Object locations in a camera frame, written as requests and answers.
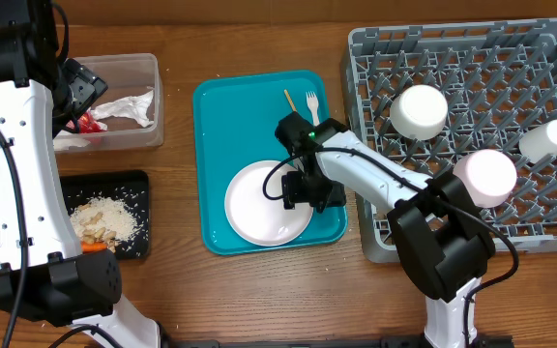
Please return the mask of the red sauce packet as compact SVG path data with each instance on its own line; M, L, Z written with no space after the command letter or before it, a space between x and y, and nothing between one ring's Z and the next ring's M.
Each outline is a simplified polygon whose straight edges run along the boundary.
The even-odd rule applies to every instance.
M106 131L107 127L95 120L90 112L85 112L77 118L72 118L66 124L65 129L71 133L95 133Z

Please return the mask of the white napkin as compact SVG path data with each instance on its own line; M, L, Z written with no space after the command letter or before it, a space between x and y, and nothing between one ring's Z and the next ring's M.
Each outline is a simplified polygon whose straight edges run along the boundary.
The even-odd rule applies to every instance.
M149 90L140 96L123 97L117 101L107 102L96 106L89 111L95 120L102 122L102 119L109 117L126 118L137 122L142 128L152 126L154 122L147 116L147 111L154 100L154 91Z

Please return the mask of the white round plate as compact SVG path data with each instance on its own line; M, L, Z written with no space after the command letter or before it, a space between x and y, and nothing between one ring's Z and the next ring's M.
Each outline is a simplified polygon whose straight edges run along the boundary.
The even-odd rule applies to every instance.
M307 203L285 209L283 201L263 194L263 183L277 160L261 160L241 169L231 180L224 209L232 229L244 240L261 247L277 247L299 237L313 216Z

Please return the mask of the white plastic fork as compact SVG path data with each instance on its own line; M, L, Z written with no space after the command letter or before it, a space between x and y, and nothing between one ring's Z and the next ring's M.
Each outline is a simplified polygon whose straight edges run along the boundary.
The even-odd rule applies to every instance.
M319 100L313 91L306 92L307 106L311 113L312 123L315 126L320 124L320 119L318 115Z

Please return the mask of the wooden chopstick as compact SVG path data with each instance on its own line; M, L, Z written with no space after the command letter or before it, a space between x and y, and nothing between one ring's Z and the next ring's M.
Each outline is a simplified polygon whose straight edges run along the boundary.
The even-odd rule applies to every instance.
M288 101L288 103L289 103L289 106L290 106L292 112L298 112L298 111L297 111L297 108L296 108L296 106L295 106L295 103L292 101L292 98L291 98L291 96L290 96L290 94L289 94L289 92L288 92L287 89L284 89L284 90L283 90L283 94L285 95L285 97L286 97L286 99L287 99L287 101Z

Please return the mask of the white bowl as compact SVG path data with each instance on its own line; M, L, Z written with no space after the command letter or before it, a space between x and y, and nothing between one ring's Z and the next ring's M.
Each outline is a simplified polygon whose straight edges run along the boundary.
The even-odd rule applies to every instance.
M394 99L390 121L403 137L429 140L443 130L448 111L441 91L429 85L414 85Z

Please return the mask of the rice and food scraps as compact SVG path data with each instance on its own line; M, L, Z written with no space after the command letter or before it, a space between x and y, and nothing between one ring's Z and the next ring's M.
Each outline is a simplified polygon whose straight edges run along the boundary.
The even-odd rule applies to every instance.
M80 243L105 243L113 253L131 248L142 233L142 224L122 199L91 198L73 209L70 220Z

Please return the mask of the pink bowl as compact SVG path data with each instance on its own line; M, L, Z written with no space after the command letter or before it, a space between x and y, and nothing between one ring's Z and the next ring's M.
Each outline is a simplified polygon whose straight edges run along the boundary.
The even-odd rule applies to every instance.
M460 159L453 173L468 190L474 204L495 208L511 195L517 181L516 168L505 154L485 149Z

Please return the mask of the white paper cup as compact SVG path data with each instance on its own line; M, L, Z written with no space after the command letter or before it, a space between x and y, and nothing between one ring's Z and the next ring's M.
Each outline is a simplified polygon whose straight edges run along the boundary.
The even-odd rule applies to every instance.
M521 155L532 163L548 155L557 156L557 120L527 131L518 147Z

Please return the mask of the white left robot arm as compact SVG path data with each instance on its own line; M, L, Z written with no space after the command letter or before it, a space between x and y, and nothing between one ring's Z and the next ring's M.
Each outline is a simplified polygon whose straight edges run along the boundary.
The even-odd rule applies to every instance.
M0 0L0 310L101 345L165 347L124 296L115 254L84 252L65 206L54 137L107 85L69 57L64 18L49 0Z

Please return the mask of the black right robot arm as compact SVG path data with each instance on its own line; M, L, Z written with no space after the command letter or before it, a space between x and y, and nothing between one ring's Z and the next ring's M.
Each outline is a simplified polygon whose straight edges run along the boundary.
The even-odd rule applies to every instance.
M470 294L495 245L465 185L451 172L431 178L396 164L334 119L315 126L292 112L275 136L296 167L281 178L285 209L307 203L321 213L344 205L352 189L385 215L400 264L425 295L420 346L485 346Z

